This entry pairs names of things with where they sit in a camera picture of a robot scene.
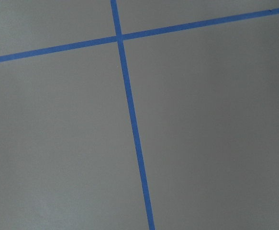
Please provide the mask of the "blue tape strip crosswise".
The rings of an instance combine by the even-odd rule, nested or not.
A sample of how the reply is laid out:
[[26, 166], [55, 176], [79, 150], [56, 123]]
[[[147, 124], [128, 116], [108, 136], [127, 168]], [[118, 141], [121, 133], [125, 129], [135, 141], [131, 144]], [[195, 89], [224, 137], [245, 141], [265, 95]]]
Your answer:
[[[206, 27], [206, 26], [211, 26], [211, 25], [230, 23], [230, 22], [248, 20], [248, 19], [253, 19], [253, 18], [259, 18], [259, 17], [272, 16], [272, 15], [277, 15], [277, 14], [279, 14], [279, 8], [269, 9], [269, 10], [264, 10], [264, 11], [257, 11], [257, 12], [249, 12], [249, 13], [225, 16], [225, 17], [220, 17], [220, 18], [215, 18], [215, 19], [197, 21], [197, 22], [192, 22], [192, 23], [183, 23], [183, 24], [178, 24], [178, 25], [166, 26], [166, 27], [138, 31], [138, 32], [133, 32], [133, 33], [127, 33], [127, 34], [122, 35], [122, 39], [123, 40], [132, 40], [132, 39], [137, 39], [137, 38], [142, 38], [142, 37], [155, 36], [155, 35], [160, 35], [160, 34], [172, 33], [172, 32], [183, 31], [183, 30], [190, 30], [190, 29]], [[47, 47], [47, 48], [40, 48], [40, 49], [35, 49], [35, 50], [30, 50], [30, 51], [8, 54], [8, 55], [0, 56], [0, 63], [6, 62], [6, 61], [11, 61], [11, 60], [47, 55], [47, 54], [51, 54], [51, 53], [63, 52], [63, 51], [68, 51], [68, 50], [73, 50], [73, 49], [86, 48], [86, 47], [90, 47], [90, 46], [109, 44], [109, 43], [117, 42], [117, 40], [118, 40], [117, 36], [109, 36], [109, 37], [86, 40], [86, 41], [81, 41], [81, 42], [76, 42], [76, 43], [65, 44], [65, 45], [52, 46], [52, 47]]]

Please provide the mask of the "blue tape strip lengthwise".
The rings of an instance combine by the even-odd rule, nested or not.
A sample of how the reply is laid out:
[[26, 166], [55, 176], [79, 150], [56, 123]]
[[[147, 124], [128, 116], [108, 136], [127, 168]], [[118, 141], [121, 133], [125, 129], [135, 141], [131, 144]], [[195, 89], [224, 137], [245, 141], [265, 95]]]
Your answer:
[[130, 122], [132, 127], [133, 138], [134, 138], [137, 164], [140, 173], [148, 228], [150, 230], [154, 230], [155, 229], [154, 216], [153, 216], [148, 181], [147, 181], [146, 170], [145, 170], [145, 161], [142, 153], [141, 140], [140, 140], [136, 112], [134, 107], [132, 87], [131, 87], [130, 76], [128, 71], [126, 52], [124, 48], [123, 34], [122, 34], [122, 28], [121, 28], [120, 17], [118, 12], [118, 5], [117, 5], [117, 1], [115, 0], [111, 0], [110, 3], [111, 3], [111, 10], [112, 10], [118, 52], [119, 52], [120, 63], [121, 63], [121, 69], [123, 74], [123, 82], [125, 87], [128, 110], [129, 110], [129, 117], [130, 117]]

